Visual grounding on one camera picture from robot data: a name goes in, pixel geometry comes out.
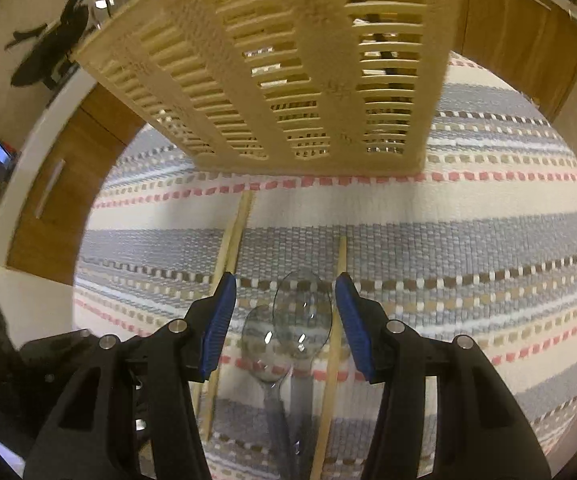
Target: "yellow plastic basket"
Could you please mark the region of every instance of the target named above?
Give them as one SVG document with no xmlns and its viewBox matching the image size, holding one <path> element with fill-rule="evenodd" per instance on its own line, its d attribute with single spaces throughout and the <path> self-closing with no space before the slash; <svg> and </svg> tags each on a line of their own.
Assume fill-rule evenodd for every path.
<svg viewBox="0 0 577 480">
<path fill-rule="evenodd" d="M 74 57 L 202 170 L 412 174 L 458 7 L 132 0 Z"/>
</svg>

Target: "woven rug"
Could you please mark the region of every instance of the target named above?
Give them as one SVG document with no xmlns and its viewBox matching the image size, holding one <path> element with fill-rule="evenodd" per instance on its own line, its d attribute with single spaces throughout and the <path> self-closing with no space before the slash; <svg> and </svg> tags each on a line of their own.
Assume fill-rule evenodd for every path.
<svg viewBox="0 0 577 480">
<path fill-rule="evenodd" d="M 426 156 L 424 173 L 409 178 L 209 174 L 147 126 L 91 211 L 74 323 L 129 338 L 184 316 L 208 294 L 222 234 L 251 189 L 205 446 L 214 478 L 278 477 L 239 335 L 291 270 L 332 282 L 341 235 L 360 293 L 422 335 L 472 335 L 549 452 L 577 410 L 575 155 L 519 92 L 452 55 Z M 316 416 L 327 352 L 314 363 Z M 382 391 L 363 381 L 345 344 L 342 352 L 323 478 L 360 475 Z M 433 462 L 434 394 L 421 473 Z"/>
</svg>

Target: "wooden stick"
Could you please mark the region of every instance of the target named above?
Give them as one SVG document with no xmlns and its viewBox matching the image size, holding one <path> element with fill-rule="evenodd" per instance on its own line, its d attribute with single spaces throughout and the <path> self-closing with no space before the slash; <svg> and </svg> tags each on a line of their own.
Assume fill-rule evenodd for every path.
<svg viewBox="0 0 577 480">
<path fill-rule="evenodd" d="M 240 241 L 242 240 L 242 233 L 246 227 L 246 221 L 248 220 L 249 212 L 251 210 L 252 197 L 253 192 L 251 190 L 246 190 L 242 193 L 242 198 L 240 199 L 240 205 L 237 209 L 237 216 L 235 217 L 235 221 L 233 222 L 233 230 L 230 235 L 228 250 L 226 252 L 226 266 L 224 270 L 227 270 L 228 272 L 235 272 L 237 256 L 240 251 Z M 200 407 L 202 411 L 200 436 L 204 442 L 207 442 L 211 435 L 211 427 L 213 425 L 213 411 L 215 398 L 217 397 L 218 383 L 219 365 L 217 365 L 216 370 L 213 371 L 213 373 L 210 375 L 206 397 L 202 403 L 203 405 Z"/>
<path fill-rule="evenodd" d="M 346 271 L 346 237 L 340 237 L 340 249 L 337 256 L 338 276 Z M 333 309 L 333 326 L 329 339 L 329 358 L 326 364 L 325 394 L 322 399 L 322 413 L 320 415 L 320 428 L 317 432 L 315 455 L 311 468 L 310 480 L 320 480 L 322 469 L 325 464 L 326 446 L 335 411 L 335 390 L 337 389 L 337 372 L 340 369 L 340 355 L 342 353 L 342 321 L 337 308 Z"/>
<path fill-rule="evenodd" d="M 219 280 L 222 279 L 224 270 L 226 269 L 226 257 L 228 255 L 228 248 L 231 243 L 231 238 L 233 236 L 233 227 L 235 226 L 235 220 L 237 215 L 228 223 L 226 229 L 224 230 L 224 235 L 222 236 L 222 243 L 219 246 L 219 252 L 217 253 L 217 260 L 215 263 L 215 268 L 213 270 L 213 279 L 210 284 L 209 294 L 212 296 L 215 294 L 217 284 Z M 195 411 L 195 416 L 198 416 L 200 410 L 200 396 L 202 393 L 202 383 L 193 383 L 190 388 L 191 400 L 193 403 L 193 410 Z"/>
</svg>

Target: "wooden cabinet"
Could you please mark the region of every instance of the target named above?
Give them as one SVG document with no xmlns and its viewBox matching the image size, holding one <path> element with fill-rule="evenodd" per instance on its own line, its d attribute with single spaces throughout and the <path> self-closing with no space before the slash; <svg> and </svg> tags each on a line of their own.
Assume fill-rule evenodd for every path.
<svg viewBox="0 0 577 480">
<path fill-rule="evenodd" d="M 464 0 L 456 50 L 552 120 L 577 74 L 577 23 L 550 0 Z"/>
<path fill-rule="evenodd" d="M 104 92 L 89 95 L 44 160 L 18 221 L 9 267 L 73 283 L 92 203 L 115 160 L 144 124 Z"/>
</svg>

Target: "transparent spoon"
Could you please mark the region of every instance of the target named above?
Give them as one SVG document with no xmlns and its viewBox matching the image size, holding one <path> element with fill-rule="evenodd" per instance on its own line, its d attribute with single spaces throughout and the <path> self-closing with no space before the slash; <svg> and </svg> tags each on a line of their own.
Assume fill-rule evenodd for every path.
<svg viewBox="0 0 577 480">
<path fill-rule="evenodd" d="M 282 352 L 273 332 L 270 308 L 264 305 L 252 309 L 242 329 L 242 357 L 264 389 L 264 412 L 280 478 L 294 480 L 289 425 L 280 397 L 280 384 L 291 369 L 291 358 Z"/>
<path fill-rule="evenodd" d="M 288 274 L 273 302 L 273 326 L 282 346 L 293 359 L 291 377 L 291 443 L 297 455 L 299 479 L 307 479 L 313 462 L 313 358 L 331 333 L 333 309 L 328 288 L 311 270 Z"/>
</svg>

